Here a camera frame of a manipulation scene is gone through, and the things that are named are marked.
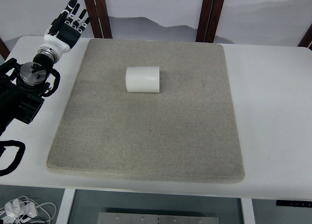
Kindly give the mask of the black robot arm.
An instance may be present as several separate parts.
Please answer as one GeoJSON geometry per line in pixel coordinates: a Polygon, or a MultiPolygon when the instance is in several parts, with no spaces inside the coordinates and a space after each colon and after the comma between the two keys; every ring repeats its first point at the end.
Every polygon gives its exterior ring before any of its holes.
{"type": "Polygon", "coordinates": [[[41,109],[44,98],[55,93],[60,73],[53,68],[59,61],[52,48],[43,46],[32,62],[19,64],[11,58],[0,66],[0,132],[12,120],[29,124],[41,109]]]}

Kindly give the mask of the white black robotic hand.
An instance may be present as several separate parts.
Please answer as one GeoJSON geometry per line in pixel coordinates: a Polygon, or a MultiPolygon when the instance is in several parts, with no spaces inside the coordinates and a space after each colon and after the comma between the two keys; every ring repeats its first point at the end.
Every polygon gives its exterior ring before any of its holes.
{"type": "Polygon", "coordinates": [[[83,9],[79,16],[80,8],[78,0],[70,0],[59,16],[53,20],[44,34],[44,43],[54,50],[69,52],[81,37],[91,21],[86,17],[87,10],[83,9]]]}

